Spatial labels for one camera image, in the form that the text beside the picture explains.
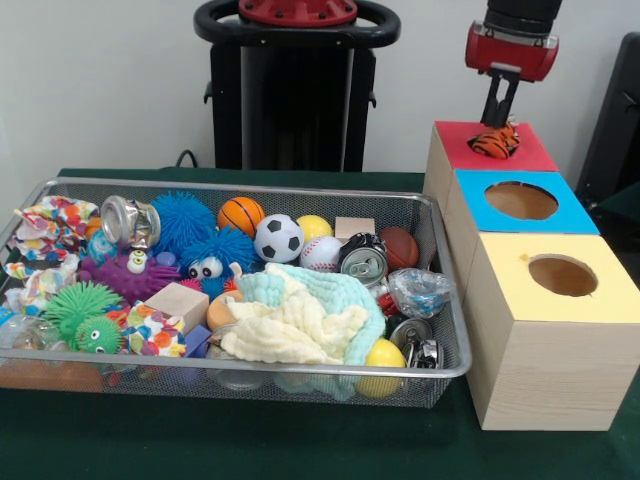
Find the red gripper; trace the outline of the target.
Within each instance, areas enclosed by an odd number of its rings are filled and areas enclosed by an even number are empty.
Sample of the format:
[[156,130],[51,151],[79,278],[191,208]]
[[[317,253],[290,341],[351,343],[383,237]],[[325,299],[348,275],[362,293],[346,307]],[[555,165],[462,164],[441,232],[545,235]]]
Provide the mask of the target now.
[[[490,69],[518,72],[522,80],[538,82],[545,79],[558,53],[558,37],[522,37],[486,27],[474,21],[469,28],[465,50],[465,64],[480,72]],[[500,74],[491,74],[481,123],[485,126],[505,126],[519,80],[509,79],[503,98],[498,100]]]

